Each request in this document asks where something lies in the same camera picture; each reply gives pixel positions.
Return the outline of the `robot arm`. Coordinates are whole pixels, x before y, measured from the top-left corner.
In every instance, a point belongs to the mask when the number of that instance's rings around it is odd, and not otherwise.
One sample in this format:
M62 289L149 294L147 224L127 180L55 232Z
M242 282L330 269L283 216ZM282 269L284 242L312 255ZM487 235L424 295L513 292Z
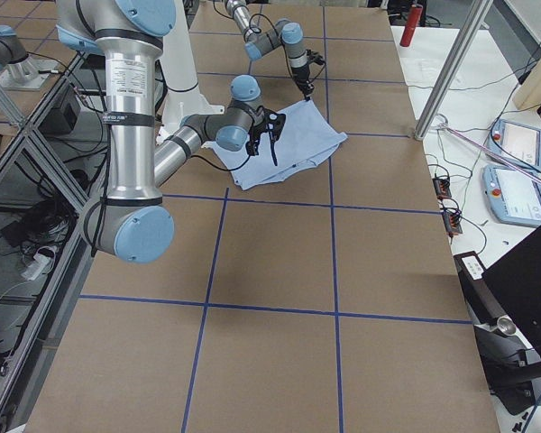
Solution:
M224 1L225 10L242 32L244 49L250 61L260 60L278 48L283 49L292 81L303 98L309 100L315 89L310 65L323 66L323 57L306 47L299 23L283 18L276 23L270 22L270 29L264 31L255 22L255 15L251 14L248 4L249 1Z
M263 134L281 135L284 114L266 108L257 80L240 75L222 114L194 114L161 145L154 139L155 63L163 39L176 26L171 1L59 1L60 41L75 51L105 56L108 133L103 185L79 216L83 238L99 251L129 263L164 254L175 223L162 205L160 185L206 142L254 156Z

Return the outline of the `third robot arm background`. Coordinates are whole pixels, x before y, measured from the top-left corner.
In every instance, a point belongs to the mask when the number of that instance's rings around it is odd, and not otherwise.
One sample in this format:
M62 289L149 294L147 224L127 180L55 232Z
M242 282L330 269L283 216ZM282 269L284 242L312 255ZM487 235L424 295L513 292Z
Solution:
M0 85L10 90L38 90L59 70L56 60L40 60L23 46L14 29L0 25Z

